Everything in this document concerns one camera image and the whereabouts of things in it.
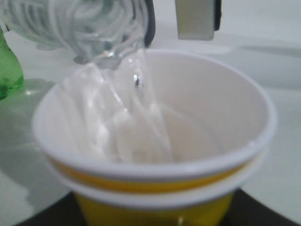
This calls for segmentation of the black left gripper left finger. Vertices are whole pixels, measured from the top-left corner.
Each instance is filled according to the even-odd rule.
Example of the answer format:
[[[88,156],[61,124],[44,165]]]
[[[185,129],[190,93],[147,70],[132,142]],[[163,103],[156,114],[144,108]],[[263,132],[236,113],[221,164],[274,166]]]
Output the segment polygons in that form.
[[[73,193],[16,226],[86,226]]]

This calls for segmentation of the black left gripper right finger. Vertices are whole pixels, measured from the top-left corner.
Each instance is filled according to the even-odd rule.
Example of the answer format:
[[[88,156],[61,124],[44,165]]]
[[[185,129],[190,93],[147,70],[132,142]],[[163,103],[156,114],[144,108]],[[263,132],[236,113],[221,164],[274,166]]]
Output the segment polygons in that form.
[[[242,189],[233,196],[224,226],[300,226],[299,223],[276,213]]]

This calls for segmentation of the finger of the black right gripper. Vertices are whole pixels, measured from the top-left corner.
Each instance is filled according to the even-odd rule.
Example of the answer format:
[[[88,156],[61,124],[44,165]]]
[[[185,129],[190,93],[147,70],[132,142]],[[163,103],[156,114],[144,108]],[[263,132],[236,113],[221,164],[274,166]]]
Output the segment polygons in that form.
[[[148,13],[147,29],[144,37],[144,45],[145,47],[150,47],[156,32],[155,10],[153,5],[153,0],[145,0],[144,2],[146,4],[147,13]]]
[[[180,40],[212,40],[220,29],[221,0],[176,0],[175,8]]]

